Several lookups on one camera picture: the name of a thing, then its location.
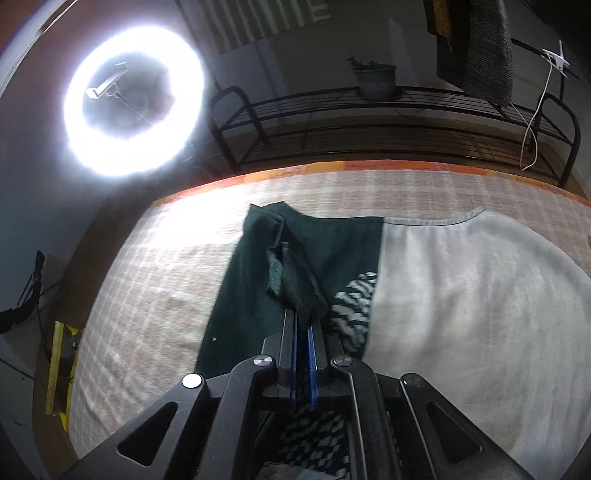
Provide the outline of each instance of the dark green cloth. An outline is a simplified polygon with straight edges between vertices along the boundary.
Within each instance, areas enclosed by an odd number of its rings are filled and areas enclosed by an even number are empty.
[[[284,202],[251,205],[195,371],[222,375],[260,353],[265,337],[281,331],[287,306],[305,319],[317,312],[330,330],[331,316],[338,316],[331,313],[335,295],[377,272],[383,221],[312,218]]]

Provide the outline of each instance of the green towel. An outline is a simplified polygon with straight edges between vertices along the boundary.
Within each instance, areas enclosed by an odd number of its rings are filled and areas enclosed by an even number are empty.
[[[361,357],[377,279],[382,217],[322,219],[286,203],[252,205],[217,295],[197,359],[206,378],[257,355],[286,308],[311,312]]]

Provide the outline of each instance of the plant pot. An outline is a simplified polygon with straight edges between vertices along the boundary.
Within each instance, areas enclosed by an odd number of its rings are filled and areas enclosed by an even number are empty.
[[[371,69],[353,69],[364,100],[393,100],[400,96],[396,86],[396,66],[377,64]]]

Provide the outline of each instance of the yellow board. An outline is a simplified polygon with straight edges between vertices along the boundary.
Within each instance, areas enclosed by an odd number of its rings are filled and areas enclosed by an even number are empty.
[[[80,329],[76,329],[62,322],[56,322],[55,330],[53,333],[53,344],[51,346],[51,361],[49,364],[49,378],[47,381],[47,398],[45,403],[45,413],[48,415],[55,414],[54,404],[56,398],[56,387],[59,375],[59,367],[61,360],[61,346],[64,338],[64,328],[67,328],[69,333],[74,336],[80,332]],[[72,368],[69,372],[70,381],[68,383],[67,398],[66,398],[66,411],[58,412],[60,417],[61,425],[63,429],[68,432],[69,429],[69,416],[70,416],[70,402],[72,400],[72,388],[74,385],[74,372],[76,370],[76,364],[78,361],[78,355],[74,356]]]

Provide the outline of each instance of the potted plant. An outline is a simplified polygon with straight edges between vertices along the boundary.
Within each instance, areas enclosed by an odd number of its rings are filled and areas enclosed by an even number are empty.
[[[402,95],[396,86],[396,65],[387,65],[370,60],[367,65],[347,59],[359,84],[359,96],[363,100],[395,100]]]

